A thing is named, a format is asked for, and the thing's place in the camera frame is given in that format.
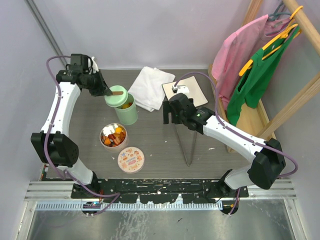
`orange hanger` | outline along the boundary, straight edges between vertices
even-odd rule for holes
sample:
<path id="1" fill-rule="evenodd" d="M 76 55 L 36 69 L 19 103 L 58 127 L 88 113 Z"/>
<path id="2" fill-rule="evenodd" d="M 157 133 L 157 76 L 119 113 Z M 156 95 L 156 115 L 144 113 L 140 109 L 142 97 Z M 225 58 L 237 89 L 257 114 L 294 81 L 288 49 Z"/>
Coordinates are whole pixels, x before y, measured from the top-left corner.
<path id="1" fill-rule="evenodd" d="M 288 26 L 285 28 L 284 31 L 282 31 L 281 33 L 279 33 L 277 36 L 275 36 L 273 39 L 271 39 L 266 45 L 264 45 L 262 47 L 263 50 L 266 50 L 269 46 L 271 46 L 276 40 L 278 39 L 285 39 L 288 37 L 289 35 L 289 32 L 298 26 L 297 23 L 293 24 L 294 23 L 294 15 L 297 13 L 298 10 L 302 9 L 304 6 L 299 6 L 293 13 L 292 15 L 290 16 L 289 19 L 291 19 L 291 22 L 288 24 Z M 301 33 L 301 30 L 298 31 L 298 33 L 293 37 L 293 38 L 296 38 L 299 34 Z M 269 57 L 271 54 L 273 54 L 274 52 L 276 52 L 282 45 L 276 47 L 275 49 L 273 49 L 271 52 L 269 52 L 267 55 L 265 55 L 262 60 L 264 60 L 265 58 Z M 239 72 L 239 76 L 242 77 L 245 72 L 248 70 L 248 69 L 251 69 L 252 68 L 252 63 L 254 61 L 252 61 L 251 59 L 243 66 L 243 68 L 240 70 Z"/>

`wall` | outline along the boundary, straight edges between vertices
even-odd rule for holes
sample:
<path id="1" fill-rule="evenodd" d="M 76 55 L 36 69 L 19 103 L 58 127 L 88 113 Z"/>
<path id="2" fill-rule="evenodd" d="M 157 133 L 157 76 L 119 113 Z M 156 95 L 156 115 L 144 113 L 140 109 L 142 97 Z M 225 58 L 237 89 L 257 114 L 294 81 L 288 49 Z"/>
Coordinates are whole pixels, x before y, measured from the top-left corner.
<path id="1" fill-rule="evenodd" d="M 320 32 L 320 2 L 298 0 L 304 12 Z M 299 90 L 320 70 L 320 57 L 304 34 L 292 41 L 283 54 L 271 80 L 263 103 L 270 118 L 273 118 Z M 320 192 L 320 94 L 310 100 L 295 115 L 284 123 L 276 136 L 282 148 L 299 163 L 298 172 L 291 177 L 307 223 L 310 239 L 319 239 Z M 293 165 L 288 164 L 287 171 Z"/>
<path id="2" fill-rule="evenodd" d="M 101 69 L 207 68 L 250 0 L 35 1 L 65 54 Z"/>
<path id="3" fill-rule="evenodd" d="M 45 61 L 54 55 L 27 5 L 10 0 L 0 8 L 0 239 L 14 239 L 29 181 L 41 162 L 30 143 L 48 116 L 55 87 Z M 53 70 L 61 68 L 53 63 Z"/>

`green shirt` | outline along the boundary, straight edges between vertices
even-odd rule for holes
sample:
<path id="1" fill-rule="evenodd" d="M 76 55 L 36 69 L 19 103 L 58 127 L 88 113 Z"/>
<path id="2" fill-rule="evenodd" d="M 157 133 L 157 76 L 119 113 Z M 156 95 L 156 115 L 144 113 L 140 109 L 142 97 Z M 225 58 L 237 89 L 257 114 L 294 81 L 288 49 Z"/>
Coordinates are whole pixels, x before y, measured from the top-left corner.
<path id="1" fill-rule="evenodd" d="M 291 31 L 291 35 L 289 33 L 289 37 L 277 39 L 266 50 L 260 48 L 251 57 L 251 60 L 253 61 L 252 68 L 248 69 L 240 79 L 226 110 L 227 118 L 232 125 L 235 126 L 237 124 L 241 113 L 241 107 L 245 102 L 250 108 L 257 107 L 259 100 L 265 93 L 270 79 L 276 70 L 282 54 L 298 31 L 299 27 L 297 26 L 294 31 Z M 262 60 L 264 55 L 270 53 L 274 48 L 277 48 L 281 44 L 282 46 L 276 52 Z"/>

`decorated tin lid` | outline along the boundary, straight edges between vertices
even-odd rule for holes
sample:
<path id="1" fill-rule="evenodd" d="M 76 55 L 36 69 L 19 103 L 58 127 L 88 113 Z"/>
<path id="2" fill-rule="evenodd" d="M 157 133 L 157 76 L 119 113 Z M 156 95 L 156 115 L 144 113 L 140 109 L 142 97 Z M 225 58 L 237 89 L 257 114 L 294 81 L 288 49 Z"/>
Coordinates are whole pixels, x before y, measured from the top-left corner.
<path id="1" fill-rule="evenodd" d="M 112 92 L 123 92 L 123 94 L 104 96 L 105 103 L 108 106 L 116 108 L 125 104 L 128 99 L 128 91 L 123 86 L 115 85 L 110 87 L 110 90 Z"/>
<path id="2" fill-rule="evenodd" d="M 118 156 L 118 165 L 127 174 L 139 172 L 145 163 L 144 153 L 134 146 L 123 149 Z"/>

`white towel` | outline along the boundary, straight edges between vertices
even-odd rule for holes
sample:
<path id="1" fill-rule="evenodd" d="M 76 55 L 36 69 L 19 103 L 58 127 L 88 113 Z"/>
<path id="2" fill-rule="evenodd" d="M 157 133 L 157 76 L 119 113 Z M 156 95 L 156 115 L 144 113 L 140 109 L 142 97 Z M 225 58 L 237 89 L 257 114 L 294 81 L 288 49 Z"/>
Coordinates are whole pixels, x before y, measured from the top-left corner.
<path id="1" fill-rule="evenodd" d="M 159 110 L 165 98 L 162 84 L 173 82 L 175 75 L 145 66 L 129 89 L 135 104 L 152 112 Z"/>

